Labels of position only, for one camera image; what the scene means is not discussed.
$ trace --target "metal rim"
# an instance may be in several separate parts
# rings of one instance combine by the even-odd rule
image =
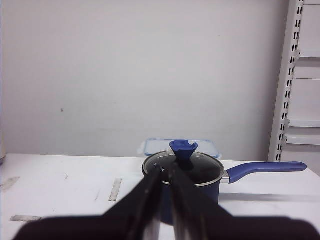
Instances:
[[[147,162],[148,162],[148,160],[149,160],[150,158],[154,157],[154,156],[157,155],[157,154],[161,154],[161,153],[165,153],[165,152],[168,152],[168,153],[171,152],[172,155],[174,155],[174,152],[173,152],[173,151],[167,150],[167,151],[160,151],[160,152],[157,152],[157,153],[149,156],[146,160],[144,160],[144,162],[143,162],[143,164],[142,164],[142,173],[143,173],[144,175],[147,175],[147,174],[148,174],[148,171],[147,171],[147,169],[146,169],[146,164],[147,164]],[[202,152],[198,152],[198,151],[195,151],[195,153],[208,156],[209,158],[211,158],[213,161],[215,161],[215,162],[219,165],[220,170],[221,170],[220,175],[219,175],[215,180],[208,181],[208,182],[205,182],[205,183],[195,184],[195,186],[196,186],[196,187],[203,187],[203,186],[207,186],[207,185],[210,185],[210,184],[214,184],[214,183],[220,181],[220,180],[222,179],[223,175],[224,175],[224,172],[225,172],[225,167],[224,167],[224,165],[223,165],[218,159],[214,158],[213,156],[210,156],[210,155],[208,155],[208,154],[205,154],[205,153],[202,153]],[[162,181],[162,183],[163,183],[163,184],[166,184],[166,185],[170,185],[170,182]]]

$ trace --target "blue handle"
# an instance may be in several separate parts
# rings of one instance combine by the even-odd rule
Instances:
[[[188,140],[174,140],[169,143],[169,146],[179,160],[189,160],[191,155],[198,148],[196,142],[191,145]]]
[[[302,162],[249,162],[227,170],[232,184],[252,173],[301,172],[307,168]]]

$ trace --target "saucepan handle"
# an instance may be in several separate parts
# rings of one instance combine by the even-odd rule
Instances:
[[[244,176],[252,173],[275,173],[275,172],[301,172],[307,168],[303,162],[288,161],[288,162],[249,162],[235,166],[226,171],[222,180],[229,178],[228,182],[232,184]]]

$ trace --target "white shelf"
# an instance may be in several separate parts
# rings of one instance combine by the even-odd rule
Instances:
[[[320,52],[304,52],[295,64],[295,79],[320,79]]]
[[[305,48],[298,48],[298,38],[301,37],[300,26],[303,22],[302,15],[305,12],[303,8],[304,1],[289,1],[281,69],[269,147],[268,161],[270,162],[277,162],[281,157],[282,136],[285,133],[284,123],[289,110],[288,105],[291,93],[291,82],[293,78],[292,70],[299,58],[299,55],[296,55],[297,51],[295,52],[295,50],[305,50]]]
[[[320,128],[320,120],[287,119],[287,123],[289,128]]]
[[[283,136],[283,141],[285,144],[320,145],[320,135],[285,134]]]
[[[320,5],[304,5],[298,48],[302,51],[320,50]]]
[[[320,79],[292,80],[287,118],[290,120],[320,121]]]
[[[304,0],[304,5],[320,5],[320,0]]]

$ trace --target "metal shelf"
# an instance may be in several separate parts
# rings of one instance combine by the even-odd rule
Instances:
[[[304,0],[304,5],[320,5],[320,0]]]
[[[285,144],[320,145],[320,135],[285,134],[283,136],[283,141]]]
[[[289,106],[283,107],[288,108],[287,118],[290,120],[306,120],[306,122],[312,121],[317,123],[320,121],[319,102],[320,79],[294,78],[290,91]]]
[[[295,79],[320,79],[320,52],[306,52],[306,57],[301,57],[294,68]]]
[[[297,51],[298,58],[320,58],[320,51],[319,50],[298,50]]]
[[[278,82],[276,104],[274,109],[272,134],[269,148],[269,162],[280,161],[282,152],[282,139],[285,134],[285,122],[288,116],[289,99],[293,81],[293,73],[298,54],[298,39],[304,2],[301,0],[289,1],[286,21],[286,30],[282,52],[281,70]]]
[[[287,119],[289,128],[320,128],[320,120]]]

